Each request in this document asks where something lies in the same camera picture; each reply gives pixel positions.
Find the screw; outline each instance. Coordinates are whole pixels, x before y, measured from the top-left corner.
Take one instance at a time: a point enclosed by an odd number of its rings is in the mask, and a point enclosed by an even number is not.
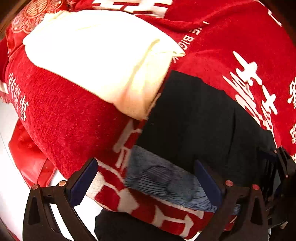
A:
[[[260,189],[260,187],[257,184],[253,184],[252,188],[256,191],[258,191]]]
[[[66,183],[67,183],[66,181],[60,181],[60,182],[59,182],[59,186],[60,186],[60,187],[63,187],[63,186],[66,185]]]
[[[232,186],[233,186],[233,182],[232,182],[231,180],[227,180],[227,181],[225,182],[225,184],[226,184],[226,186],[228,186],[228,187],[232,187]]]
[[[34,184],[34,185],[32,186],[32,189],[33,189],[33,190],[36,190],[38,187],[39,187],[38,184]]]

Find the white surface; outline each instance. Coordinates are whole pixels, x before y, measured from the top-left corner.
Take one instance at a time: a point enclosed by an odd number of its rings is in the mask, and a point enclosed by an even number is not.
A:
[[[22,223],[30,190],[16,169],[8,148],[17,120],[18,116],[13,106],[0,101],[0,217],[7,227],[22,240]],[[57,172],[51,185],[56,185],[61,180],[64,180],[64,177]],[[53,205],[52,208],[62,234],[73,240],[56,206]],[[84,197],[81,205],[75,207],[75,210],[94,235],[95,217],[102,208],[95,201]]]

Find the red satin fabric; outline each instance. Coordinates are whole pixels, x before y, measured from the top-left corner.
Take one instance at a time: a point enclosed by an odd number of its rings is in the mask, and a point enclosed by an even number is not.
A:
[[[5,83],[5,71],[8,64],[8,49],[7,40],[3,38],[0,41],[0,82]],[[10,102],[10,96],[2,91],[0,91],[0,99],[5,102]]]
[[[29,188],[35,183],[41,187],[49,185],[56,167],[36,146],[20,120],[13,131],[9,149]]]

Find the red screw head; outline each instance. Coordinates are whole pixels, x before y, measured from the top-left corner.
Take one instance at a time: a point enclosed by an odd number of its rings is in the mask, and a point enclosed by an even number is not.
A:
[[[252,188],[256,191],[260,190],[260,187],[257,184],[253,184]]]
[[[227,180],[227,181],[225,182],[225,184],[226,184],[226,186],[228,186],[228,187],[232,187],[232,186],[233,186],[233,182],[232,182],[231,180]]]

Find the blue denim fabric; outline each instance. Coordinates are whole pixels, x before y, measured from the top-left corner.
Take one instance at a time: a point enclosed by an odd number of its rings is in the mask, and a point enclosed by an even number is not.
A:
[[[127,187],[171,203],[215,212],[196,176],[144,148],[134,145],[125,178]]]

